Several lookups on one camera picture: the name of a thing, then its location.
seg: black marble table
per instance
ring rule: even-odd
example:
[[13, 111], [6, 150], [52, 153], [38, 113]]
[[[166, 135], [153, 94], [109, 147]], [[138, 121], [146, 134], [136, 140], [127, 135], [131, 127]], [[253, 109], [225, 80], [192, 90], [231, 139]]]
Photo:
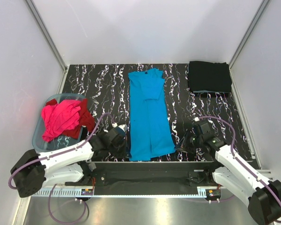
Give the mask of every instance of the black marble table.
[[[63, 93], [82, 94], [88, 99], [88, 108], [95, 119], [110, 112], [119, 124], [129, 125], [129, 78], [128, 73], [151, 68], [163, 70], [164, 92], [168, 121], [174, 143], [178, 143], [195, 117], [212, 115], [232, 124], [236, 131], [235, 149], [246, 160], [252, 160], [244, 129], [233, 95], [220, 93], [194, 95], [188, 90], [188, 64], [119, 64], [119, 65], [71, 65]], [[231, 143], [232, 132], [228, 126], [213, 121], [216, 134]], [[109, 130], [110, 119], [105, 118], [100, 130]], [[102, 161], [124, 161], [112, 155]], [[196, 155], [175, 152], [152, 161], [204, 161], [204, 154], [197, 149]]]

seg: white backdrop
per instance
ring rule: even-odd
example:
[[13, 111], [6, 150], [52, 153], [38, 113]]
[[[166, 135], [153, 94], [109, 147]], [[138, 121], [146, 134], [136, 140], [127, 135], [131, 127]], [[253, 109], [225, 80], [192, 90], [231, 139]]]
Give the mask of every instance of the white backdrop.
[[261, 163], [281, 181], [281, 0], [270, 2], [232, 76]]
[[0, 225], [10, 225], [19, 200], [7, 185], [10, 169], [32, 149], [44, 101], [62, 76], [23, 0], [0, 0]]
[[261, 0], [34, 0], [66, 64], [229, 62]]

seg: gray floor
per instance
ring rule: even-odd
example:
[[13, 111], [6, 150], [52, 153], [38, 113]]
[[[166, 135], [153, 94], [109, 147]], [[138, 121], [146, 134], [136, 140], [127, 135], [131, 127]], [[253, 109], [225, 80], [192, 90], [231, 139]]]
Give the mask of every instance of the gray floor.
[[[68, 198], [54, 198], [54, 216], [64, 222], [77, 219], [83, 206]], [[25, 225], [55, 225], [48, 213], [48, 198], [32, 197]], [[256, 225], [245, 205], [234, 198], [222, 203], [194, 203], [185, 199], [93, 198], [87, 201], [89, 216], [81, 225]]]

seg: dark red cloth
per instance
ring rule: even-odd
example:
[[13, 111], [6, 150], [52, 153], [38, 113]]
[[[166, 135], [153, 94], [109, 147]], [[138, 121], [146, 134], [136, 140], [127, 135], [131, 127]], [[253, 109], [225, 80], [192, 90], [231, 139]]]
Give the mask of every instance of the dark red cloth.
[[[55, 99], [49, 101], [46, 103], [46, 105], [55, 105], [57, 104], [57, 101]], [[73, 129], [73, 130], [65, 130], [62, 132], [63, 135], [72, 137], [74, 139], [78, 139], [81, 126], [86, 126], [89, 132], [92, 132], [95, 128], [95, 119], [88, 111], [88, 100], [85, 98], [81, 101], [81, 103], [78, 105], [80, 106], [79, 110], [79, 125]]]

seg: pink cloth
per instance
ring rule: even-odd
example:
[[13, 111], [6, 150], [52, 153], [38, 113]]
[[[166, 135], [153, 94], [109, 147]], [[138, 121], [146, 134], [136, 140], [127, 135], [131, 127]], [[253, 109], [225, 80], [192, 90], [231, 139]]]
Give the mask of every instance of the pink cloth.
[[80, 103], [78, 100], [63, 100], [60, 104], [47, 105], [42, 109], [46, 128], [42, 136], [44, 141], [52, 141], [64, 130], [72, 130], [79, 125]]

